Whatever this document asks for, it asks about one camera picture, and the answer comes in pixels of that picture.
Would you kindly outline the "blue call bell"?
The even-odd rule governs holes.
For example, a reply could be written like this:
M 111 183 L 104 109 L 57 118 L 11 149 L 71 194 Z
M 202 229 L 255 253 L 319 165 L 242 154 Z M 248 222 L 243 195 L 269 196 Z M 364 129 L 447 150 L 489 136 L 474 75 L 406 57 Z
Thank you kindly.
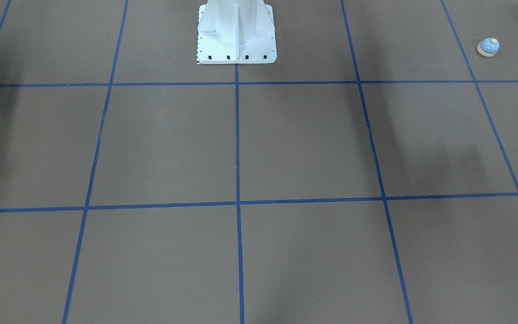
M 483 57 L 493 57 L 500 49 L 500 42 L 496 38 L 486 38 L 480 41 L 476 47 L 477 52 Z

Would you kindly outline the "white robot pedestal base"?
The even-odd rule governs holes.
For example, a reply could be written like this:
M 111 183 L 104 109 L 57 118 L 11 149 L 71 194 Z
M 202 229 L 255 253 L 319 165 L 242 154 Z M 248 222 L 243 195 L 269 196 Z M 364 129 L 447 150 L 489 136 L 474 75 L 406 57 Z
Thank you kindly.
M 198 13 L 197 64 L 277 61 L 273 8 L 263 0 L 208 0 Z

